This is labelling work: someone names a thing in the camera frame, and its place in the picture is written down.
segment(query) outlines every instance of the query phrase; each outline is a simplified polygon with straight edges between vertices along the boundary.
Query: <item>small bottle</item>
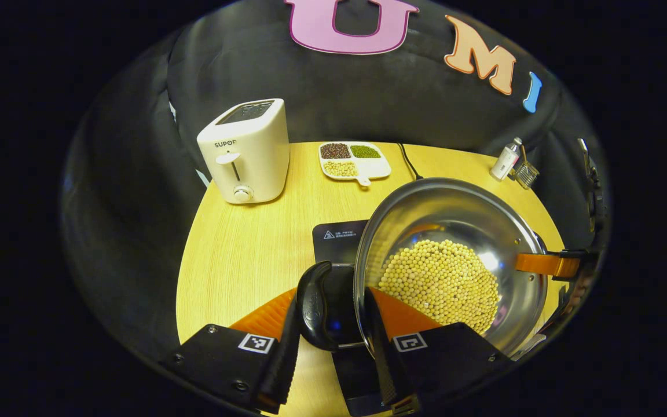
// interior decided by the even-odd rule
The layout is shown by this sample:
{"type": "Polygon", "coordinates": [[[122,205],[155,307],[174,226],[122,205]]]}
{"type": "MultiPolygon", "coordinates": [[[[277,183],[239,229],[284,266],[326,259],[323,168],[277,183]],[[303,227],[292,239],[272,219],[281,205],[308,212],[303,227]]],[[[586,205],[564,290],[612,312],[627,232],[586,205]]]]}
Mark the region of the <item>small bottle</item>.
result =
{"type": "Polygon", "coordinates": [[[511,171],[516,161],[519,160],[519,146],[521,146],[521,139],[514,137],[514,142],[509,143],[503,148],[501,156],[498,156],[498,161],[490,169],[490,175],[493,178],[498,181],[503,180],[508,172],[511,171]]]}

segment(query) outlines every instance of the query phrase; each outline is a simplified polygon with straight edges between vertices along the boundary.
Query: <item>screw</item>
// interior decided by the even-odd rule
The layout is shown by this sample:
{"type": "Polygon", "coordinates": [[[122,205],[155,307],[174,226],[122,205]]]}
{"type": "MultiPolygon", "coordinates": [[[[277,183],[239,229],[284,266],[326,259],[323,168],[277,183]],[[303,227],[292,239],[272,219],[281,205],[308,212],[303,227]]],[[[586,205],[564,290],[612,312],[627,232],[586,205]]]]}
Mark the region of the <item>screw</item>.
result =
{"type": "Polygon", "coordinates": [[[236,381],[233,383],[233,388],[243,393],[243,391],[248,390],[248,385],[243,381],[236,381]]]}

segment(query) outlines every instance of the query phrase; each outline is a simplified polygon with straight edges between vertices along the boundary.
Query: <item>wooden table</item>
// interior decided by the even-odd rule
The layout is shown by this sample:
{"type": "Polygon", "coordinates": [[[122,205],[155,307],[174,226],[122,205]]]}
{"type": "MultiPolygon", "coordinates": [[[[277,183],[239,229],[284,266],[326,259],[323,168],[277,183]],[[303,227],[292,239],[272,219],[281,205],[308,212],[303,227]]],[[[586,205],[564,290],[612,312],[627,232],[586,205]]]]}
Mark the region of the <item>wooden table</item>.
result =
{"type": "MultiPolygon", "coordinates": [[[[369,188],[360,188],[354,180],[332,180],[318,163],[319,145],[291,144],[285,190],[270,203],[232,205],[223,200],[215,185],[207,188],[179,270],[177,329],[182,343],[204,325],[227,327],[296,287],[302,272],[315,263],[315,225],[368,219],[389,193],[413,180],[400,148],[393,143],[376,143],[391,165],[389,177],[372,180],[369,188]]],[[[532,190],[490,176],[496,158],[419,145],[406,145],[405,149],[423,177],[452,177],[483,187],[523,217],[543,237],[548,250],[564,248],[552,219],[532,190]]],[[[558,307],[556,294],[563,285],[549,281],[537,330],[558,307]]],[[[280,415],[349,415],[331,354],[303,338],[288,404],[280,408],[280,415]]]]}

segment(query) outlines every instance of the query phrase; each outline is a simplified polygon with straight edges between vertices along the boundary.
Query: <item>black cable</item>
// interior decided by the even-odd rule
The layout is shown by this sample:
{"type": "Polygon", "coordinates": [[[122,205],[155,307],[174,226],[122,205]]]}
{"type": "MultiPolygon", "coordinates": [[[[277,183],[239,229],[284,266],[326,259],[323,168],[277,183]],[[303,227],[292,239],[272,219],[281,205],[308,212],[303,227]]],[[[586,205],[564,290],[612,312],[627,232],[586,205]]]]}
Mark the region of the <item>black cable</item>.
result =
{"type": "Polygon", "coordinates": [[[403,158],[405,158],[406,163],[408,163],[408,166],[411,167],[411,170],[413,170],[413,173],[416,175],[417,180],[423,180],[424,177],[420,176],[418,172],[416,172],[416,169],[413,168],[413,164],[411,163],[410,159],[408,159],[408,155],[405,154],[405,147],[403,146],[402,143],[399,143],[398,146],[400,146],[400,151],[403,153],[403,158]]]}

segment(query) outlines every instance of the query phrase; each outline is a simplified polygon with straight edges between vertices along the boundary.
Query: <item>toaster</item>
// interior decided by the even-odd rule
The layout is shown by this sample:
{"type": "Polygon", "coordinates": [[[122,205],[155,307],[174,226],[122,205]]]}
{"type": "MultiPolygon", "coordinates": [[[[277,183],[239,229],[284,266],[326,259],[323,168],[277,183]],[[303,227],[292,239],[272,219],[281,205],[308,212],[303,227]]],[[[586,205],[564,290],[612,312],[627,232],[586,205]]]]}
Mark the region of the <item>toaster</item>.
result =
{"type": "Polygon", "coordinates": [[[233,106],[202,129],[197,144],[228,203],[263,203],[283,192],[289,138],[281,98],[233,106]]]}

